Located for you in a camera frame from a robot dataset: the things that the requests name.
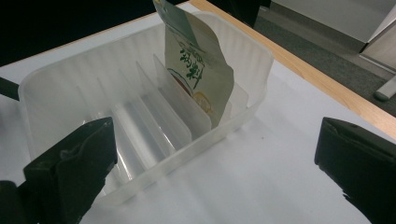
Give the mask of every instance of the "gray carpet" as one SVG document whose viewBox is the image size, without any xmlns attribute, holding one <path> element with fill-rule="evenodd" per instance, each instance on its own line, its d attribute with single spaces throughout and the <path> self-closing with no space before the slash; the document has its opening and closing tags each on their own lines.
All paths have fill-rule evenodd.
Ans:
<svg viewBox="0 0 396 224">
<path fill-rule="evenodd" d="M 395 97 L 384 103 L 376 100 L 373 96 L 373 93 L 386 83 L 385 79 L 260 16 L 256 20 L 254 29 L 327 76 L 356 92 L 364 99 L 387 111 L 393 117 L 396 117 Z"/>
</svg>

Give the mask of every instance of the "dark background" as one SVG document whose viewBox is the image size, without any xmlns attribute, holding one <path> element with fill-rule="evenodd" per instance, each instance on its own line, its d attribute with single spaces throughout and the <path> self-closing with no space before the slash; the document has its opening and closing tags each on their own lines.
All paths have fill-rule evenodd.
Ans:
<svg viewBox="0 0 396 224">
<path fill-rule="evenodd" d="M 0 66 L 155 11 L 152 0 L 14 0 L 0 3 Z M 185 0 L 168 0 L 179 4 Z M 252 26 L 270 0 L 209 0 Z"/>
</svg>

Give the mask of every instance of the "tea packet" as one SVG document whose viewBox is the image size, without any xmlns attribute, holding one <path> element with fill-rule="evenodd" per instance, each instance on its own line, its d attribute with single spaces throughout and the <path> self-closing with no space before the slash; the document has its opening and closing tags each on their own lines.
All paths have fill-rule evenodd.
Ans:
<svg viewBox="0 0 396 224">
<path fill-rule="evenodd" d="M 233 69 L 225 61 L 216 34 L 166 0 L 153 3 L 166 24 L 165 67 L 210 117 L 212 129 L 216 128 L 233 91 Z"/>
</svg>

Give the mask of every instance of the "floor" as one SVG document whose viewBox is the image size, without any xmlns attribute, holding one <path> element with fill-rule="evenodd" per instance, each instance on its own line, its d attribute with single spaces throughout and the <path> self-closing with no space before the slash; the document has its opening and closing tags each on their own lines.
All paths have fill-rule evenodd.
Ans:
<svg viewBox="0 0 396 224">
<path fill-rule="evenodd" d="M 359 52 L 364 47 L 364 43 L 341 34 L 321 23 L 312 21 L 294 11 L 272 3 L 270 8 L 261 7 L 259 16 L 385 80 L 389 80 L 395 76 L 390 71 L 368 62 L 359 55 Z"/>
</svg>

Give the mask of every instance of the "white storage tray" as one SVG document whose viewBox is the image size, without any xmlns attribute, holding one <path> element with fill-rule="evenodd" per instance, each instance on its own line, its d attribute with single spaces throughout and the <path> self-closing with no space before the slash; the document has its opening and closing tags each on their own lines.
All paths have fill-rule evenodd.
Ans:
<svg viewBox="0 0 396 224">
<path fill-rule="evenodd" d="M 20 105 L 32 159 L 80 125 L 111 116 L 119 163 L 96 202 L 118 204 L 250 119 L 265 95 L 271 52 L 215 14 L 194 15 L 214 30 L 234 70 L 233 92 L 217 128 L 210 130 L 209 117 L 167 78 L 161 24 L 23 80 Z"/>
</svg>

